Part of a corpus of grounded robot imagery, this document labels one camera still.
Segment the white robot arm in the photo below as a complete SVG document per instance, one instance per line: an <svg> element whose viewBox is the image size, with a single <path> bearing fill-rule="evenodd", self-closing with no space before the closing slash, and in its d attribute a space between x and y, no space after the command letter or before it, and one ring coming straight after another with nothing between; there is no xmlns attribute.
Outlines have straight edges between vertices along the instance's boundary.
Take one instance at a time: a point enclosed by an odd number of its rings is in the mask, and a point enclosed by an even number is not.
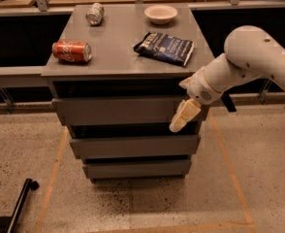
<svg viewBox="0 0 285 233"><path fill-rule="evenodd" d="M170 130L180 131L228 89L261 77L285 91L285 49L259 27L238 27L227 36L223 53L179 83L190 98L180 102Z"/></svg>

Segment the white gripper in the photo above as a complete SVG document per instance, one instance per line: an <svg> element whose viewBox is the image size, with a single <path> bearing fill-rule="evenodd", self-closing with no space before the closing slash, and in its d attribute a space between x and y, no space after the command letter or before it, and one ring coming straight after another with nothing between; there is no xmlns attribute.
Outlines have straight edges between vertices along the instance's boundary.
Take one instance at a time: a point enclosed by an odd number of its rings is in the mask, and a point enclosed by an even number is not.
<svg viewBox="0 0 285 233"><path fill-rule="evenodd" d="M222 96L215 91L205 77L205 68L202 67L191 77L182 80L179 85L193 98L182 100L169 126L174 133L180 131L190 120L199 114L202 105L209 105Z"/></svg>

